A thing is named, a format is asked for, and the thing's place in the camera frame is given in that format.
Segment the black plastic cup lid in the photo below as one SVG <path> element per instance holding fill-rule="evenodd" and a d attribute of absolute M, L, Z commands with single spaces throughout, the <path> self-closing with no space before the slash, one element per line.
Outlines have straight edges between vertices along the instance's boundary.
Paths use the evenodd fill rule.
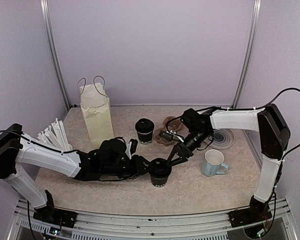
<path fill-rule="evenodd" d="M 141 118 L 135 123 L 135 130 L 141 134 L 148 134 L 152 132 L 154 128 L 154 123 L 147 118 Z"/>

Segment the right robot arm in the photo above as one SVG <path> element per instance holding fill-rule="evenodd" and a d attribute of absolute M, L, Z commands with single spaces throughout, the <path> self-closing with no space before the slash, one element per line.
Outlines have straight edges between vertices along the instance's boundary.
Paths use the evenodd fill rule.
<path fill-rule="evenodd" d="M 167 158 L 168 167 L 186 162 L 215 130 L 236 129 L 259 133 L 261 174 L 250 200 L 250 207 L 245 212 L 250 222 L 258 221 L 265 214 L 265 207 L 275 193 L 285 156 L 300 147 L 299 143 L 288 149 L 291 131 L 278 107 L 271 100 L 263 106 L 253 108 L 189 108 L 178 119 L 187 127 L 189 134 L 174 145 Z"/>

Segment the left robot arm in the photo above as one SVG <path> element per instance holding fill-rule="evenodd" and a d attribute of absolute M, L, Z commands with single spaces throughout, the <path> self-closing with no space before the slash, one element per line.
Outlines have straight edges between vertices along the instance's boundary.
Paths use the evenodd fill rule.
<path fill-rule="evenodd" d="M 49 169 L 78 181 L 100 181 L 103 176 L 115 176 L 117 182 L 133 180 L 154 169 L 150 161 L 135 153 L 137 144 L 135 139 L 126 143 L 122 137 L 116 137 L 88 153 L 64 151 L 39 143 L 22 131 L 22 125 L 14 123 L 0 130 L 0 179 L 53 223 L 60 218 L 60 211 L 54 207 L 52 195 L 40 188 L 21 164 Z"/>

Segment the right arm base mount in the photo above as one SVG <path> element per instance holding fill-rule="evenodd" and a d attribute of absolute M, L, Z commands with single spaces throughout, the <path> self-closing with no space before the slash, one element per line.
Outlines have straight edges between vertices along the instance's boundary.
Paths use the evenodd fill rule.
<path fill-rule="evenodd" d="M 253 195 L 248 207 L 230 211 L 228 216 L 231 227 L 235 228 L 271 219 L 273 216 L 269 207 L 269 202 L 272 196 L 273 193 L 270 194 L 270 198 L 266 202 L 261 202 L 255 199 L 255 196 Z"/>

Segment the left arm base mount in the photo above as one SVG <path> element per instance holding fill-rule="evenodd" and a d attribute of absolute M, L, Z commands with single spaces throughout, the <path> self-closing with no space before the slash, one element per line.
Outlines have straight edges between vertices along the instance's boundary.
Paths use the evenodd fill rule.
<path fill-rule="evenodd" d="M 73 229 L 78 214 L 74 211 L 56 208 L 53 197 L 48 190 L 45 190 L 45 195 L 47 197 L 45 206 L 35 208 L 33 218 L 45 223 Z"/>

